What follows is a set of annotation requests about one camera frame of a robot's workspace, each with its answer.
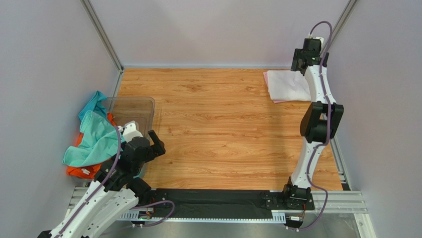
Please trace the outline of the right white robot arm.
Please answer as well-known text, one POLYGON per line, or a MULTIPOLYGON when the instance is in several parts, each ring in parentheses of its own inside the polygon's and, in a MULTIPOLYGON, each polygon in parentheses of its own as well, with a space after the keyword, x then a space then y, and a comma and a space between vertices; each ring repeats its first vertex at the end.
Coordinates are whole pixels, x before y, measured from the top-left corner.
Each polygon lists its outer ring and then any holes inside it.
POLYGON ((343 105, 336 103, 329 88, 327 60, 328 54, 322 52, 321 38, 306 38, 303 47, 294 52, 291 69, 304 76, 311 104, 300 124, 301 155, 283 189, 283 203, 289 209, 300 209, 310 202, 318 159, 335 136, 344 113, 343 105))

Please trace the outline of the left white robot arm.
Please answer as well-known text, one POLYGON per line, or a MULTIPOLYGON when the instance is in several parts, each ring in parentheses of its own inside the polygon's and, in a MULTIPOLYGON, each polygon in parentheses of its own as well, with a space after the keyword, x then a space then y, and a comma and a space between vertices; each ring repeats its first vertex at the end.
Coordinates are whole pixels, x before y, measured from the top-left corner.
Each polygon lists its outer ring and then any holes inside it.
POLYGON ((152 188, 138 173, 142 166, 166 153, 154 130, 144 137, 135 121, 117 127, 117 153, 104 162, 87 191, 69 215, 40 238, 98 238, 118 218, 131 209, 146 209, 157 204, 152 188))

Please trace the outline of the white t shirt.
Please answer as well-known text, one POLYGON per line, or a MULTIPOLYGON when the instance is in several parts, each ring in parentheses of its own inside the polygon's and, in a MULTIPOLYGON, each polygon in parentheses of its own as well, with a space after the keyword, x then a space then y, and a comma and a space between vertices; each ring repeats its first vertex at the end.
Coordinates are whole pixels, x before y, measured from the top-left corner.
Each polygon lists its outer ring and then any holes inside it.
POLYGON ((310 101, 310 90, 305 77, 298 71, 269 70, 268 75, 276 79, 284 90, 287 101, 310 101))

